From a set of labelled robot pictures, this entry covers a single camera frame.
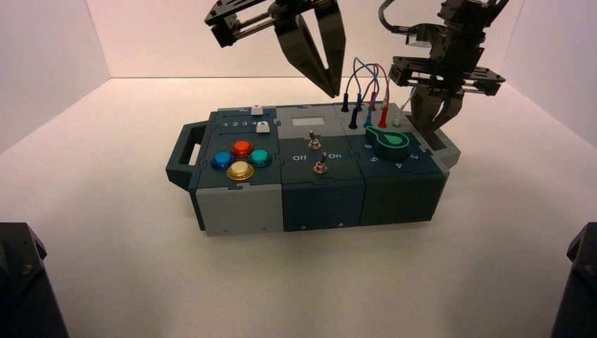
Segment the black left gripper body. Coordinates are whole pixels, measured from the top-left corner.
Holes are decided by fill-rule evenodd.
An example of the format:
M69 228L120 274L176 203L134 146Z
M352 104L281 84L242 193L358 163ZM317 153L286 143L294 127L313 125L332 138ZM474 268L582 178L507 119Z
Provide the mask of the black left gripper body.
M260 4L260 1L217 1L205 18L205 24L221 47L232 46L236 41L268 27L274 27L276 35L299 29L299 17L313 10L318 20L339 13L336 1L274 1L267 11L242 21L238 13Z

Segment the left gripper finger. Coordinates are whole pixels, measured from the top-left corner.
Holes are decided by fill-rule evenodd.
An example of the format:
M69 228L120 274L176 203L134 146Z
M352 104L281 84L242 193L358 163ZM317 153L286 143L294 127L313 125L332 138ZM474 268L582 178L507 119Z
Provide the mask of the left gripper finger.
M327 94L325 86L328 66L324 66L302 15L277 20L276 35L288 62Z
M315 15L328 64L325 91L329 96L338 96L346 48L346 35L339 5L316 4Z

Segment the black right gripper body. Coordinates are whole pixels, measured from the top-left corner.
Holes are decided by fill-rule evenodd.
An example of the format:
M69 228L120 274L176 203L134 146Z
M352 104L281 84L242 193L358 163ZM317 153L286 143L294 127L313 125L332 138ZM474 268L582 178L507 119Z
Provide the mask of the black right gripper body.
M449 27L409 27L403 32L409 46L428 46L428 58L395 56L390 79L398 86L428 85L452 92L497 94L505 78L477 64L484 52L483 30Z

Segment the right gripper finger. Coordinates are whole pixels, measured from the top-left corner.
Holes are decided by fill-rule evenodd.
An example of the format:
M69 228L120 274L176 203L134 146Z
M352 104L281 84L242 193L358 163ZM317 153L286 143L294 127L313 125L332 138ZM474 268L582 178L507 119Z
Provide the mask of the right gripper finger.
M429 132L435 132L447 122L454 119L463 105L463 91L456 92L442 99L441 109L429 124Z
M411 123L420 133L433 130L433 120L439 110L439 93L429 86L415 86L410 100Z

